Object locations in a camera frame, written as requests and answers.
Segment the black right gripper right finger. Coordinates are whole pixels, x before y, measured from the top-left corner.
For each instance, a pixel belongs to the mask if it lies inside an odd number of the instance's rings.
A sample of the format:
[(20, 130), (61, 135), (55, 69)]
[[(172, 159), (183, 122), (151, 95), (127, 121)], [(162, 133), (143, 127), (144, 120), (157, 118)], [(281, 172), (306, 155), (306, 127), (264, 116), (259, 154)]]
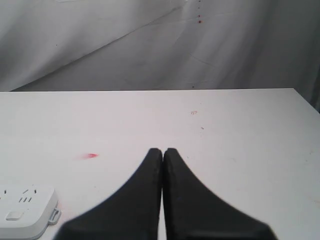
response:
[(261, 222), (211, 192), (175, 148), (163, 157), (163, 207), (169, 240), (275, 240)]

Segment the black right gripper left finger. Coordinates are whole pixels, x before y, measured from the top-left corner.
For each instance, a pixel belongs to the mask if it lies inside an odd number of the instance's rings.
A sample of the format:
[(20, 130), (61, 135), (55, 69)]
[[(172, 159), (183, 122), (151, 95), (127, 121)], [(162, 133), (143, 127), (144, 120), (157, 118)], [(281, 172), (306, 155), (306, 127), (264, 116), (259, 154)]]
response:
[(151, 148), (140, 166), (108, 199), (65, 222), (56, 240), (156, 240), (162, 195), (161, 150)]

